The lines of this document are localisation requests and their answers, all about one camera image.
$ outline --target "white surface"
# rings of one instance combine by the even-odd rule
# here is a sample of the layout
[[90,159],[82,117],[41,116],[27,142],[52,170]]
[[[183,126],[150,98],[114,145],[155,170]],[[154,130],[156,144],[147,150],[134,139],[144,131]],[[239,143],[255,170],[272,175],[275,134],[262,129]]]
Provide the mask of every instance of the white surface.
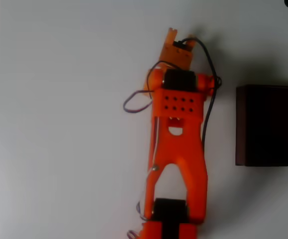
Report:
[[[288,168],[234,166],[235,86],[288,83],[283,0],[0,0],[0,239],[124,239],[140,226],[150,111],[121,104],[168,27],[198,34],[224,83],[199,238],[288,239]],[[209,72],[196,54],[192,69]]]

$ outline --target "purple wire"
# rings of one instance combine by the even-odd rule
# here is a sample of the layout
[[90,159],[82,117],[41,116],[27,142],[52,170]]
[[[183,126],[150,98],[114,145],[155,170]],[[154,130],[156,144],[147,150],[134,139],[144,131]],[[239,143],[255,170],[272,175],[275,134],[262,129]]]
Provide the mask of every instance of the purple wire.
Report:
[[127,112],[127,113],[131,113],[131,114],[135,114],[135,113],[139,113],[145,109],[147,109],[153,101],[151,101],[150,103],[148,103],[147,105],[145,105],[144,107],[142,108],[139,108],[137,110],[130,110],[128,108],[126,108],[126,105],[127,103],[135,96],[137,95],[138,93],[151,93],[151,92],[154,92],[154,91],[147,91],[147,90],[140,90],[140,91],[135,91],[133,94],[131,94],[126,100],[125,102],[123,103],[123,109]]
[[136,211],[140,214],[140,202],[138,202],[136,205]]
[[128,232],[127,232],[127,237],[129,238],[129,239],[134,239],[134,238],[138,238],[138,234],[136,233],[136,232],[134,232],[133,230],[129,230]]

